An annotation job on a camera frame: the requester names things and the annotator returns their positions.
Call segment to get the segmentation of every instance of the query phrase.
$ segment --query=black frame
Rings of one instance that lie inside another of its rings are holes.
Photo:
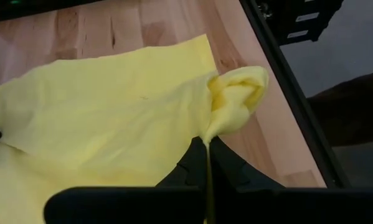
[[[350,187],[347,176],[327,142],[306,98],[255,0],[240,0],[245,14],[278,80],[305,141],[329,188]]]

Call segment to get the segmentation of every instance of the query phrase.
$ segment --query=wooden board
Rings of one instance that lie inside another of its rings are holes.
[[[324,181],[265,54],[236,0],[106,0],[0,22],[0,83],[57,59],[172,45],[206,33],[220,73],[246,65],[270,71],[269,91],[238,132],[221,136],[286,186]]]

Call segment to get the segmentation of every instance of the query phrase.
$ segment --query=wooden surface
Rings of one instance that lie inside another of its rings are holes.
[[[221,136],[257,169],[286,186],[325,184],[237,0],[106,0],[0,22],[0,83],[57,59],[172,45],[206,33],[221,73],[261,65],[269,91],[240,131]]]

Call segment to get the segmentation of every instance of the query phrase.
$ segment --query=yellow fabric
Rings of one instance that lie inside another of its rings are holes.
[[[241,127],[262,67],[218,77],[206,36],[171,47],[59,60],[0,86],[0,223],[43,223],[74,186],[154,186],[191,139]]]

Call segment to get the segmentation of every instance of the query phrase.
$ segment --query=crumpled fabric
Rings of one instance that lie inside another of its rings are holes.
[[[58,60],[0,86],[0,223],[43,223],[76,186],[155,186],[191,139],[240,128],[268,85],[262,67],[219,76],[207,37]]]

